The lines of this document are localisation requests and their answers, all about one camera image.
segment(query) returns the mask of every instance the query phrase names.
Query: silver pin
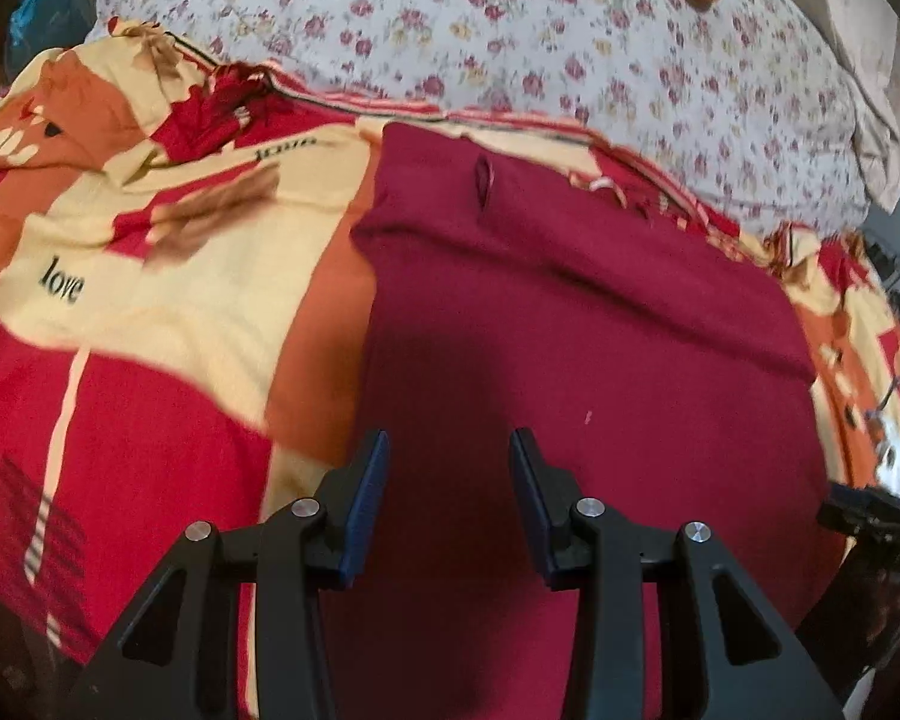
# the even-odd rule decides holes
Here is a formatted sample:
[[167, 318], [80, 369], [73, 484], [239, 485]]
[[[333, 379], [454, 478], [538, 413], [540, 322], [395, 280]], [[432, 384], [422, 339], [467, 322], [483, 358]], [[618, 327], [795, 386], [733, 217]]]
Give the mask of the silver pin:
[[684, 525], [683, 532], [687, 534], [690, 541], [696, 541], [698, 544], [710, 541], [710, 537], [713, 535], [710, 526], [704, 522], [688, 522]]
[[211, 530], [213, 529], [210, 527], [209, 522], [199, 519], [197, 522], [191, 522], [184, 533], [186, 533], [190, 541], [203, 541], [204, 538], [210, 535]]
[[290, 504], [290, 511], [297, 517], [312, 517], [320, 511], [320, 502], [314, 498], [300, 498]]
[[599, 498], [581, 498], [577, 501], [577, 511], [584, 517], [600, 517], [606, 510]]

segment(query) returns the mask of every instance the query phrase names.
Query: black mount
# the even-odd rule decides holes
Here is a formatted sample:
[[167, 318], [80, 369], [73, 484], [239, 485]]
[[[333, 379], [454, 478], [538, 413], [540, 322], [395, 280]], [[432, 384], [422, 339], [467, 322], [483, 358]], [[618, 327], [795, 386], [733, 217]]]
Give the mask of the black mount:
[[845, 700], [866, 670], [900, 649], [900, 498], [834, 484], [817, 522], [856, 544], [797, 635]]
[[579, 589], [562, 720], [642, 720], [642, 584], [658, 589], [663, 709], [698, 720], [841, 720], [797, 637], [700, 522], [674, 535], [584, 498], [533, 433], [511, 437], [511, 476], [536, 570]]
[[66, 720], [237, 720], [237, 604], [254, 581], [260, 716], [333, 720], [317, 591], [346, 589], [362, 570], [388, 459], [386, 434], [373, 432], [313, 498], [266, 522], [190, 525], [84, 669]]

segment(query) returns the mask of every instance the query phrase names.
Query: pillow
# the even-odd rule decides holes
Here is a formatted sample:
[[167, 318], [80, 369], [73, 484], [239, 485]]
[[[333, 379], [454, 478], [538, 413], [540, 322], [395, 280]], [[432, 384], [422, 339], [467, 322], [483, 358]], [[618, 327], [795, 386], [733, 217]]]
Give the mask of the pillow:
[[793, 0], [857, 81], [854, 147], [866, 192], [900, 198], [900, 20], [886, 0]]

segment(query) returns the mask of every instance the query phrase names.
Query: white floral fabric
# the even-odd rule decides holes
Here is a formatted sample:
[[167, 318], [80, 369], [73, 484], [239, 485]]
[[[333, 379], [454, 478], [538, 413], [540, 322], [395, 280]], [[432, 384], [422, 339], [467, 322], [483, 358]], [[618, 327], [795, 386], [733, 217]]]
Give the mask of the white floral fabric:
[[317, 91], [576, 117], [755, 233], [856, 226], [850, 76], [790, 0], [98, 0]]

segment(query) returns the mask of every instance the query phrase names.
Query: red towel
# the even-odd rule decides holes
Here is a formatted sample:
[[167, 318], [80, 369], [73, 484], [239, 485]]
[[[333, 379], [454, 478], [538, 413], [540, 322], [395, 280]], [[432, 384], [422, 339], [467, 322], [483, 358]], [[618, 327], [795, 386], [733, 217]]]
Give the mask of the red towel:
[[[786, 296], [610, 196], [386, 128], [354, 239], [378, 281], [359, 421], [394, 454], [367, 573], [325, 604], [342, 717], [559, 717], [576, 598], [530, 567], [517, 426], [634, 521], [708, 522], [792, 624], [832, 578], [814, 372]], [[655, 626], [649, 608], [648, 717]]]

